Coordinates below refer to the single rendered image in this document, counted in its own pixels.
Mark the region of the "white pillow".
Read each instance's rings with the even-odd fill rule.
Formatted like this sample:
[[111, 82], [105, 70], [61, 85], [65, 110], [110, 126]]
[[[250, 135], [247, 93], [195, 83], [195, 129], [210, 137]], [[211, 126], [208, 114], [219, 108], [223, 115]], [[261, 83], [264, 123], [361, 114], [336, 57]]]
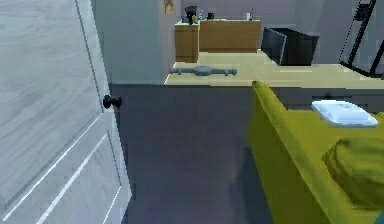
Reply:
[[343, 100], [317, 100], [311, 108], [327, 123], [336, 127], [374, 128], [378, 120], [367, 111], [351, 102]]

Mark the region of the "yellow-green sofa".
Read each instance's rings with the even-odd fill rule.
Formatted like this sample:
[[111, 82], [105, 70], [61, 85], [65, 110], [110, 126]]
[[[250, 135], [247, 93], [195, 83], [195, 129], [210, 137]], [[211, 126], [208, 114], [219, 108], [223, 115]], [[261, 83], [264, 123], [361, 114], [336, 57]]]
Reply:
[[339, 128], [312, 110], [290, 110], [266, 84], [252, 83], [248, 141], [274, 224], [384, 224], [384, 210], [352, 203], [330, 176], [322, 156], [345, 137], [384, 139], [384, 111], [376, 128]]

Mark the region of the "pale grey room door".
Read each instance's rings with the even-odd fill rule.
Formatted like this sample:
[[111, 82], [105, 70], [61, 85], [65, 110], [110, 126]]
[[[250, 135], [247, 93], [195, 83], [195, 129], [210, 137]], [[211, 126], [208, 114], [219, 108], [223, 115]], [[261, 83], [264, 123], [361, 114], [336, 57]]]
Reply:
[[0, 224], [121, 224], [131, 198], [91, 0], [0, 0]]

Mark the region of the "black frame shelf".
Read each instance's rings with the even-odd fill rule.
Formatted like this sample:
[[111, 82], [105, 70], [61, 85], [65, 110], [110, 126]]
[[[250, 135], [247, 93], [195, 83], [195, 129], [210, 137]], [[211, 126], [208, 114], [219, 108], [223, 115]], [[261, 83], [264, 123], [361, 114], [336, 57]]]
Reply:
[[384, 80], [384, 0], [354, 0], [352, 21], [339, 63]]

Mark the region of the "yellow-green round cushion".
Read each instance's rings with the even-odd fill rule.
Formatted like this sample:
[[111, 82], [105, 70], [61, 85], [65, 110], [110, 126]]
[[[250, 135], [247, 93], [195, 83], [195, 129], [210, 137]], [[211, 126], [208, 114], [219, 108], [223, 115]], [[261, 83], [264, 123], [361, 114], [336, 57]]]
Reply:
[[384, 210], [384, 139], [341, 138], [322, 156], [322, 161], [354, 205]]

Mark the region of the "narrow wooden cabinet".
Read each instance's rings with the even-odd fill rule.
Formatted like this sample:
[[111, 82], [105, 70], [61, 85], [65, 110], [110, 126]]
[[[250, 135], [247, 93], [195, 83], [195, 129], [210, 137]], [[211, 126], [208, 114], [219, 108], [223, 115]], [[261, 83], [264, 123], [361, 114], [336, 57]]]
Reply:
[[175, 25], [175, 61], [196, 63], [199, 57], [199, 31], [198, 24], [178, 22]]

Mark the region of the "black round door knob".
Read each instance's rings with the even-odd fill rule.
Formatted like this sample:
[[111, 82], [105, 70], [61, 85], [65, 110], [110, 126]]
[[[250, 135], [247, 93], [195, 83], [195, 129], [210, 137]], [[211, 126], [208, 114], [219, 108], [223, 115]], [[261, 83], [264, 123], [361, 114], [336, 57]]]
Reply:
[[120, 108], [122, 106], [122, 98], [120, 96], [105, 95], [103, 97], [103, 106], [109, 109], [111, 106]]

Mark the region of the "black coffee machine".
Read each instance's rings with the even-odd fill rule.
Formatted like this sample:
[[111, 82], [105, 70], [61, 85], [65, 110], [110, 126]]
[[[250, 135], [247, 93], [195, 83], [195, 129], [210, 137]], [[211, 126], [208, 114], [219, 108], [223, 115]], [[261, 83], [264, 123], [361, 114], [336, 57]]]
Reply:
[[198, 21], [196, 12], [197, 12], [197, 7], [196, 6], [187, 6], [184, 8], [186, 18], [188, 19], [188, 24], [196, 24]]

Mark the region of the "black open bin box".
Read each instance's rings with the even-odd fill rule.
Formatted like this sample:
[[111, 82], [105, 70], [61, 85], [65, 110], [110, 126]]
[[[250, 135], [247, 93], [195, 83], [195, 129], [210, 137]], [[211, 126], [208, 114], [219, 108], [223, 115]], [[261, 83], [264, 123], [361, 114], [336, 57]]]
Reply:
[[290, 28], [265, 27], [261, 50], [279, 66], [310, 66], [318, 39]]

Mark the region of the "wooden kitchen counter cabinet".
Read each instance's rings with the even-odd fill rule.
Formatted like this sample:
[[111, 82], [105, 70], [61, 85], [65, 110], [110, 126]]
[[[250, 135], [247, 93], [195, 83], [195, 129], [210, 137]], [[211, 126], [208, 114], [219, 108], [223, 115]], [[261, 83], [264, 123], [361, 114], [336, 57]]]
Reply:
[[199, 50], [208, 53], [256, 53], [260, 35], [260, 20], [202, 21]]

